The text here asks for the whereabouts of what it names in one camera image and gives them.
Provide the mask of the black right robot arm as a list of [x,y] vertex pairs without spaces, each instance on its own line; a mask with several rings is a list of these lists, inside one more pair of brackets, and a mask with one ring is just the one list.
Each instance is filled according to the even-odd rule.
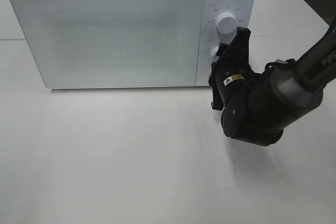
[[250,30],[238,27],[220,44],[209,85],[227,137],[260,146],[280,140],[284,128],[316,109],[335,79],[335,23],[299,59],[276,60],[261,73],[249,64]]

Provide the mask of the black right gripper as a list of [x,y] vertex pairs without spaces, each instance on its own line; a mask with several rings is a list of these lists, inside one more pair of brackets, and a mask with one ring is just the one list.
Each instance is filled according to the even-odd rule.
[[261,81],[260,73],[254,72],[249,61],[248,28],[237,27],[236,36],[230,44],[220,43],[212,63],[209,85],[212,87],[213,110],[222,110],[235,95],[248,94]]

